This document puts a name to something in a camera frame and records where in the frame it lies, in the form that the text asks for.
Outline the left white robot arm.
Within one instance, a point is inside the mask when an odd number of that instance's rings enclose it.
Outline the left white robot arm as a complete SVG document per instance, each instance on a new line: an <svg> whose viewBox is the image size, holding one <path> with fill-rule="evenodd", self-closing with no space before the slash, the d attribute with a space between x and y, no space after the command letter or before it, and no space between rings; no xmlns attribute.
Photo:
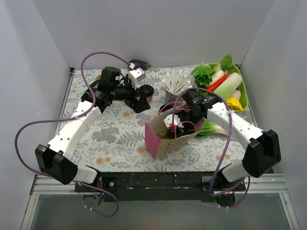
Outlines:
<svg viewBox="0 0 307 230"><path fill-rule="evenodd" d="M90 191L98 191L102 186L98 170L73 163L73 152L91 124L113 101L123 101L135 113L150 109L153 87L138 86L145 77L141 68L122 75L118 68L105 67L100 78L82 95L72 120L46 145L38 145L35 149L40 171L64 185L83 182Z"/></svg>

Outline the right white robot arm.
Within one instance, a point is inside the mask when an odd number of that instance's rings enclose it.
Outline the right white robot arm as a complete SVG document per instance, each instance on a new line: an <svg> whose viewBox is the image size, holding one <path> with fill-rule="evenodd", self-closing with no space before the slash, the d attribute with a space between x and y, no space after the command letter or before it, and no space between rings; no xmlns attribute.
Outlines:
<svg viewBox="0 0 307 230"><path fill-rule="evenodd" d="M180 121L193 124L203 118L213 121L245 150L243 159L223 168L217 166L210 180L211 186L218 186L226 191L235 181L248 176L259 178L281 161L279 138L275 131L263 131L253 126L231 112L226 100L221 96L213 92L202 96L200 90L189 88L179 95L190 108L188 112L179 113Z"/></svg>

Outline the stack of black lids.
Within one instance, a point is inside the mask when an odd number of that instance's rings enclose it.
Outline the stack of black lids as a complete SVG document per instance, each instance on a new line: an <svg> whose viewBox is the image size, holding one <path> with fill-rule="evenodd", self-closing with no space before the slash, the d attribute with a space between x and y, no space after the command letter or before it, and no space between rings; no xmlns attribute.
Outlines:
<svg viewBox="0 0 307 230"><path fill-rule="evenodd" d="M165 105L162 105L160 107L160 110L159 110L159 114L166 111L166 110L169 110L169 109L172 109L173 108L173 105L172 104L165 104Z"/></svg>

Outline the paper bag with pink handles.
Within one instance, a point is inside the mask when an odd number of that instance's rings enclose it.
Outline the paper bag with pink handles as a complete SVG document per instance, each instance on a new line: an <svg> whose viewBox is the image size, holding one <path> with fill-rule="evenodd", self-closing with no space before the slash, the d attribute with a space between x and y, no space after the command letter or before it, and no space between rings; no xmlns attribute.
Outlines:
<svg viewBox="0 0 307 230"><path fill-rule="evenodd" d="M204 125L203 118L197 122L185 119L183 123L175 118L171 125L173 105L174 102L162 105L158 114L145 122L145 145L155 160L187 144Z"/></svg>

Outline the brown paper cup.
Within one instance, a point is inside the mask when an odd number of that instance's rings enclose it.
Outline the brown paper cup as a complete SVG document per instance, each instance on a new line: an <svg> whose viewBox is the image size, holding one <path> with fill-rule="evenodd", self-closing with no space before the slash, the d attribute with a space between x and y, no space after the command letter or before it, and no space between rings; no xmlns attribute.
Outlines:
<svg viewBox="0 0 307 230"><path fill-rule="evenodd" d="M175 138L175 133L174 131L171 130L167 130L166 132L164 132L161 137L161 139L174 139Z"/></svg>
<svg viewBox="0 0 307 230"><path fill-rule="evenodd" d="M153 99L153 95L147 96L146 97L147 103L150 103L152 101L152 99Z"/></svg>

